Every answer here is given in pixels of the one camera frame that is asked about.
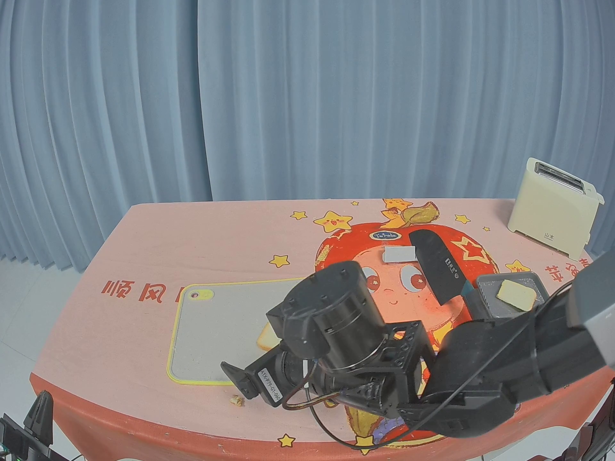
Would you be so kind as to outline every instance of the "cartoon character print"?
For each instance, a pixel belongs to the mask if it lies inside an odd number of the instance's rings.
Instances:
[[[442,339],[451,329],[471,319],[463,298],[457,296],[445,305],[440,305],[418,262],[385,264],[382,261],[384,247],[409,246],[410,234],[413,231],[429,229],[442,238],[473,285],[479,275],[498,273],[497,265],[486,251],[482,254],[487,258],[476,259],[469,256],[464,250],[467,242],[483,248],[467,234],[452,227],[433,224],[440,215],[433,202],[413,207],[411,202],[401,198],[386,198],[383,201],[386,210],[382,213],[388,222],[357,224],[353,225],[351,230],[334,232],[320,245],[316,256],[316,270],[349,259],[357,261],[363,268],[367,286],[383,319],[388,323],[420,319],[437,352]],[[422,378],[419,393],[429,378],[429,371],[424,366]],[[355,408],[345,408],[350,427],[357,436],[357,443],[378,444],[407,430],[401,418],[385,419]],[[442,438],[442,435],[433,432],[413,432],[390,446],[403,448],[435,442]]]

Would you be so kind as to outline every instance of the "curtain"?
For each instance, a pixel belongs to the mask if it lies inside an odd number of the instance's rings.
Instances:
[[[604,195],[615,0],[198,0],[216,200],[511,197],[528,157]]]
[[[83,270],[131,205],[210,200],[197,0],[0,0],[0,256]]]
[[[85,268],[133,204],[604,195],[615,0],[0,0],[0,256]]]

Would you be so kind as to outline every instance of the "black knife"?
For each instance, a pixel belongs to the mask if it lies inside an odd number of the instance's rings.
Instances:
[[[440,305],[461,295],[473,319],[489,319],[491,313],[480,293],[468,280],[442,238],[433,230],[421,229],[410,234],[416,259]]]

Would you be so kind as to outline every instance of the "cartoon eye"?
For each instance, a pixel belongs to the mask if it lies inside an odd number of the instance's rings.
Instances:
[[[414,265],[405,265],[399,272],[402,284],[410,292],[419,292],[427,285],[425,276]]]
[[[367,280],[367,288],[373,294],[380,287],[380,277],[373,268],[366,266],[363,268],[363,274]]]

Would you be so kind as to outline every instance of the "knife blade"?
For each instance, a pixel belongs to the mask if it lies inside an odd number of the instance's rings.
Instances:
[[[433,230],[415,230],[410,234],[410,242],[440,305],[458,295],[465,297],[474,290],[442,238]]]

